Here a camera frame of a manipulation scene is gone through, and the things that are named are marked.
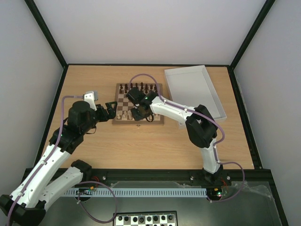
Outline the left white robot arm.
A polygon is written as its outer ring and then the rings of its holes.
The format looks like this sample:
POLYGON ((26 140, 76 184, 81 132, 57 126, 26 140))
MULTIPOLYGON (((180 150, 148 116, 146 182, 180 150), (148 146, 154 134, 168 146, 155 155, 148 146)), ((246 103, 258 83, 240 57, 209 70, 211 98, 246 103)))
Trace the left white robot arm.
POLYGON ((53 133, 43 156, 26 179, 10 195, 0 197, 0 208, 7 216, 7 225, 13 222, 21 226, 37 226, 49 207, 71 187, 94 184, 92 167, 76 160, 57 179, 52 177, 60 166, 83 142, 84 135, 116 116, 117 102, 103 107, 94 101, 76 101, 69 109, 68 117, 61 118, 60 127, 53 133))

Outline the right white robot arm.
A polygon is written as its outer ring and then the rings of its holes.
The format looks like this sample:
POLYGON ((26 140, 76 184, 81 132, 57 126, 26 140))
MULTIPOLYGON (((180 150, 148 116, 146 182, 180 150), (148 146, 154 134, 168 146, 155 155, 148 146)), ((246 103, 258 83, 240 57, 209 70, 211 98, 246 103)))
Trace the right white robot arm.
POLYGON ((136 87, 127 92, 126 98, 134 105, 131 114, 135 121, 160 114, 184 124, 190 141, 201 150, 203 177, 212 185, 221 180, 223 167, 216 151, 218 125, 205 106, 181 105, 153 91, 144 94, 136 87))

